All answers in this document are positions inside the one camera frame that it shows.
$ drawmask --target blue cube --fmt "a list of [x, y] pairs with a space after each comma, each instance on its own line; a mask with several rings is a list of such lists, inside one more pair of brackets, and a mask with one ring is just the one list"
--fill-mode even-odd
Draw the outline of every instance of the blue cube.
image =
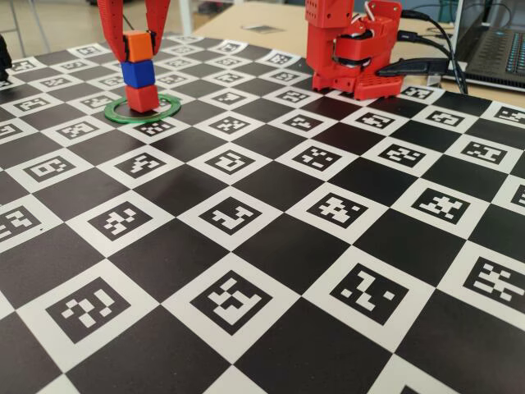
[[138, 89], [155, 84], [155, 70], [151, 60], [136, 63], [123, 62], [121, 65], [126, 85]]

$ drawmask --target laptop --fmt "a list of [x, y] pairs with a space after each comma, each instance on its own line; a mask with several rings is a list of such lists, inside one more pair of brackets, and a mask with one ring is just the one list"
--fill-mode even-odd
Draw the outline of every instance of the laptop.
[[[502, 24], [507, 25], [513, 15], [493, 1], [486, 0], [485, 6], [480, 3], [483, 0], [459, 0], [454, 26], [452, 44], [467, 81], [525, 92], [525, 29], [491, 27], [492, 14], [502, 16]], [[523, 0], [502, 3], [513, 14], [525, 12]], [[500, 9], [491, 12], [495, 7]]]

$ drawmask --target cube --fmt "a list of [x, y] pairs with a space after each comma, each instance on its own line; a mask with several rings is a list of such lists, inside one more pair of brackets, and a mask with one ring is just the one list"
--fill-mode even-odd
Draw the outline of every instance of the cube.
[[126, 85], [139, 89], [155, 83], [155, 70], [151, 60], [137, 63], [123, 62], [121, 65]]
[[147, 31], [131, 30], [125, 31], [126, 48], [129, 62], [142, 62], [151, 60], [153, 57], [153, 44], [151, 35]]
[[150, 85], [143, 88], [136, 89], [131, 86], [126, 86], [126, 97], [128, 99], [128, 106], [137, 112], [147, 112], [158, 107], [157, 86]]

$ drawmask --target wooden table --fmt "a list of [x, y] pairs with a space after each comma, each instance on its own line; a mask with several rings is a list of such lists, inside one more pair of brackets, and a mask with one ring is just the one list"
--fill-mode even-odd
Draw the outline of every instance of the wooden table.
[[[270, 25], [284, 31], [271, 34], [259, 34], [244, 30], [247, 25]], [[419, 34], [427, 32], [430, 24], [421, 21], [402, 20], [401, 29], [417, 31]], [[280, 49], [301, 56], [306, 55], [308, 23], [304, 19], [304, 7], [268, 4], [264, 2], [246, 2], [234, 5], [221, 15], [197, 29], [194, 34], [214, 39], [235, 39], [262, 47]], [[440, 57], [443, 56], [437, 49], [425, 45], [398, 43], [395, 45], [392, 61], [400, 57]], [[411, 76], [407, 79], [411, 84], [425, 85], [426, 78]], [[458, 92], [453, 81], [444, 80], [443, 88]], [[525, 94], [510, 90], [490, 88], [481, 85], [469, 84], [469, 93], [472, 96], [484, 99], [501, 101], [517, 106], [525, 105]]]

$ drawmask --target laptop keyboard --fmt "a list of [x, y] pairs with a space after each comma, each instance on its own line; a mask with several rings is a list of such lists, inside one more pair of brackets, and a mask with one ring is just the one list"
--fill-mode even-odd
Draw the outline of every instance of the laptop keyboard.
[[507, 72], [525, 75], [524, 33], [514, 33], [509, 59], [507, 60]]

